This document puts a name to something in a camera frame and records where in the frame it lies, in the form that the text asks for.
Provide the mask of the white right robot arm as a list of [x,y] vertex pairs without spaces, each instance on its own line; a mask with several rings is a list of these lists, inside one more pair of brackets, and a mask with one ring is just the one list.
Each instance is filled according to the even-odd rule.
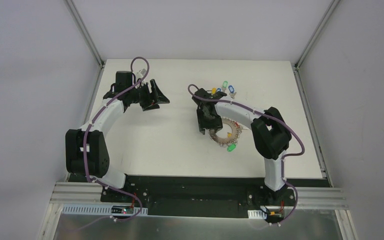
[[282,201],[288,188],[284,181],[282,157],[289,148],[292,134],[283,125],[279,110],[270,107],[258,113],[242,103],[233,103],[224,92],[210,94],[203,88],[193,93],[192,100],[197,105],[198,129],[202,134],[208,131],[215,136],[223,128],[222,118],[251,130],[255,148],[264,159],[264,200],[270,205]]

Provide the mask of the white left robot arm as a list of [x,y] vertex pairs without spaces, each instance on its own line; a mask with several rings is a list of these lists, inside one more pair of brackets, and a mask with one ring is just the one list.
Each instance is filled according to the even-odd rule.
[[156,81],[143,82],[144,76],[145,72],[117,71],[115,82],[103,96],[95,115],[65,134],[67,171],[113,187],[114,197],[123,203],[132,198],[133,189],[125,184],[127,175],[110,166],[105,137],[130,105],[139,104],[143,111],[150,111],[170,103]]

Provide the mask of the silver metal ring disc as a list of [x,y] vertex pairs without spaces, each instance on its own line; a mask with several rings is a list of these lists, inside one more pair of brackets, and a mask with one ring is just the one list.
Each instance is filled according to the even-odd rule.
[[222,118],[222,128],[220,130],[210,129],[208,131],[210,138],[220,147],[236,147],[243,131],[243,127],[236,121],[229,118]]

